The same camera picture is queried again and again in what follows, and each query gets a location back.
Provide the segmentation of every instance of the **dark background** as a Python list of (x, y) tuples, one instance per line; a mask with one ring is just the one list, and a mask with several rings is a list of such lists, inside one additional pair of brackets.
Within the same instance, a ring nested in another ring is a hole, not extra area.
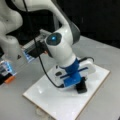
[[(80, 28), (82, 35), (120, 48), (120, 0), (57, 1), (67, 16)], [(33, 39), (33, 36), (37, 36), (41, 28), (54, 31), (52, 13), (49, 11), (30, 13), (34, 30), (34, 33), (31, 33), (26, 13), (18, 10), (11, 0), (6, 2), (23, 17), (23, 26), (10, 33), (18, 38), (20, 44), (25, 44)]]

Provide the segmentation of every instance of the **blue object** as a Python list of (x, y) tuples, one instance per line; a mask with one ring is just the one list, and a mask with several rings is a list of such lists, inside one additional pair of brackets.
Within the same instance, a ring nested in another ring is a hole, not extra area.
[(11, 73), (12, 75), (15, 75), (15, 71), (13, 70), (11, 64), (9, 62), (5, 62), (5, 66), (7, 67), (7, 71)]
[[(78, 72), (82, 72), (82, 71), (87, 70), (87, 69), (88, 69), (88, 67), (85, 67), (85, 68), (82, 68), (82, 69), (78, 70)], [(63, 78), (68, 77), (68, 76), (70, 76), (70, 75), (71, 75), (71, 74), (63, 75), (63, 76), (60, 77), (60, 79), (63, 79)]]
[(28, 53), (26, 53), (25, 51), (23, 52), (23, 54), (25, 55), (25, 57), (27, 58), (28, 63), (30, 63), (31, 61), (33, 61), (35, 58), (30, 56)]
[(55, 37), (55, 36), (53, 36), (53, 37), (52, 37), (52, 40), (53, 40), (53, 41), (55, 41), (55, 40), (56, 40), (56, 37)]
[(69, 78), (64, 80), (64, 86), (69, 87), (72, 85), (76, 85), (81, 82), (81, 76), (78, 72), (72, 74)]
[(72, 85), (76, 85), (81, 82), (81, 75), (78, 71), (79, 62), (76, 59), (72, 65), (69, 67), (63, 68), (69, 74), (69, 77), (64, 80), (64, 86), (69, 87)]

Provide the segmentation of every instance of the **white platform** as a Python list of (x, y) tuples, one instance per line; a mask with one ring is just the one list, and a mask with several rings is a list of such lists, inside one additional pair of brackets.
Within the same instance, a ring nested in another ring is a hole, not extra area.
[[(73, 87), (57, 89), (43, 76), (23, 95), (57, 120), (75, 120), (110, 73), (104, 68), (95, 67), (96, 73), (88, 76), (88, 91), (84, 94), (78, 94)], [(52, 78), (53, 69), (48, 74)]]

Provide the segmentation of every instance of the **cable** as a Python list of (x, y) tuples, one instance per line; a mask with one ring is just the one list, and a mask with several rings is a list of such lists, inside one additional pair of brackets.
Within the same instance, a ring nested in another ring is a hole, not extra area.
[[(29, 25), (30, 25), (31, 32), (33, 33), (33, 26), (32, 26), (31, 19), (30, 19), (30, 17), (29, 17), (29, 12), (28, 12), (28, 8), (27, 8), (27, 5), (26, 5), (25, 0), (23, 0), (23, 4), (24, 4), (25, 10), (26, 10), (26, 12), (27, 12), (27, 17), (28, 17), (28, 22), (29, 22)], [(37, 54), (38, 54), (38, 58), (39, 58), (40, 64), (41, 64), (42, 69), (43, 69), (45, 75), (47, 76), (48, 80), (49, 80), (56, 88), (64, 88), (64, 85), (63, 85), (63, 84), (61, 84), (60, 86), (57, 86), (57, 85), (50, 79), (50, 77), (48, 76), (48, 74), (47, 74), (47, 72), (46, 72), (46, 70), (45, 70), (45, 68), (44, 68), (42, 59), (41, 59), (41, 57), (40, 57), (40, 55), (39, 55), (39, 50), (38, 50), (38, 47), (37, 47), (37, 41), (36, 41), (35, 37), (34, 37), (33, 40), (34, 40), (34, 43), (35, 43), (36, 52), (37, 52)]]

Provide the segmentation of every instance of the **table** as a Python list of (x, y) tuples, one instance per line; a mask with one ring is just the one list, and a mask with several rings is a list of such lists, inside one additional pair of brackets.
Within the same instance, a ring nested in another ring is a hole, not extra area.
[[(118, 120), (120, 50), (82, 36), (73, 46), (73, 51), (78, 57), (94, 57), (95, 64), (111, 71), (78, 120)], [(47, 71), (55, 63), (46, 55), (42, 55), (42, 60)], [(36, 106), (22, 94), (43, 75), (42, 67), (36, 59), (24, 66), (11, 84), (0, 87), (0, 120), (40, 120), (35, 112)]]

